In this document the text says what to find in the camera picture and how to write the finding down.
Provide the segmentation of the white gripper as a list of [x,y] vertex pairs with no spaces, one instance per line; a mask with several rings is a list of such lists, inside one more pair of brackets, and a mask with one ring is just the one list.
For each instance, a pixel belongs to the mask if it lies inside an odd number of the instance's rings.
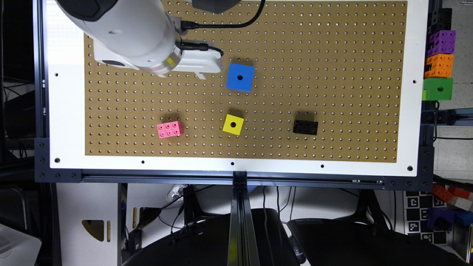
[[200,80],[205,80],[204,73],[218,73],[222,69],[221,55],[215,50],[180,50],[176,47],[163,61],[148,59],[144,66],[133,64],[129,59],[107,49],[98,41],[94,41],[93,50],[95,60],[99,63],[151,74],[167,74],[172,71],[194,72]]

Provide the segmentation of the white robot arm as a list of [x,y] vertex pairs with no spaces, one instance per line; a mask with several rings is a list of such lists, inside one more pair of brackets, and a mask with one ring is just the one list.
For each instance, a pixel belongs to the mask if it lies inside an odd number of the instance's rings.
[[58,1],[65,15],[94,41],[95,60],[160,77],[193,72],[204,79],[222,70],[223,52],[207,41],[184,39],[187,21],[158,0]]

